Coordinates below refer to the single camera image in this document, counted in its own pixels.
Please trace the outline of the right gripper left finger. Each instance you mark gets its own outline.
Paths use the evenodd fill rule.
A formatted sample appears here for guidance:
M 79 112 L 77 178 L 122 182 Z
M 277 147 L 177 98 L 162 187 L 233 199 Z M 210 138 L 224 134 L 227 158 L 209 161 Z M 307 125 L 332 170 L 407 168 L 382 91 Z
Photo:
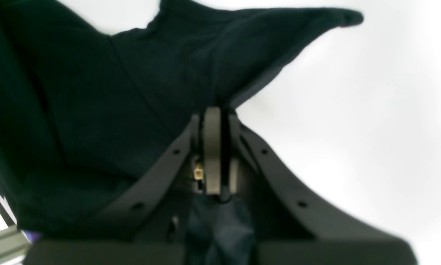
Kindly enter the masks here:
M 150 170 L 108 206 L 27 253 L 25 265 L 190 265 L 199 199 L 223 195 L 218 107 L 192 116 Z

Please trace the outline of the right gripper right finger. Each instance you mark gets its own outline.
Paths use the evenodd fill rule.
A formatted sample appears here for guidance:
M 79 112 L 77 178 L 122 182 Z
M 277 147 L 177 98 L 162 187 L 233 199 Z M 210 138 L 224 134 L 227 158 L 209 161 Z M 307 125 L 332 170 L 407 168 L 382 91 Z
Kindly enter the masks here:
M 228 114 L 234 190 L 252 218 L 253 265 L 416 265 L 403 239 L 333 206 L 299 180 L 235 113 Z

